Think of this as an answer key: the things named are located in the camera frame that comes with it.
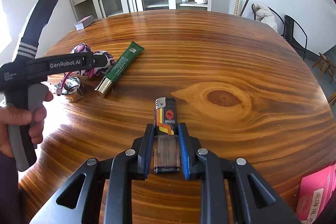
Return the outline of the person's left hand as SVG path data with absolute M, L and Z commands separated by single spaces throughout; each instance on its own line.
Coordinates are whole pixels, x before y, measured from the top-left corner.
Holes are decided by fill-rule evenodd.
M 13 150 L 10 145 L 7 125 L 25 126 L 31 122 L 34 124 L 29 129 L 29 136 L 33 144 L 41 144 L 43 141 L 44 122 L 47 110 L 42 105 L 33 113 L 29 110 L 6 106 L 1 108 L 1 153 L 9 158 L 13 158 Z

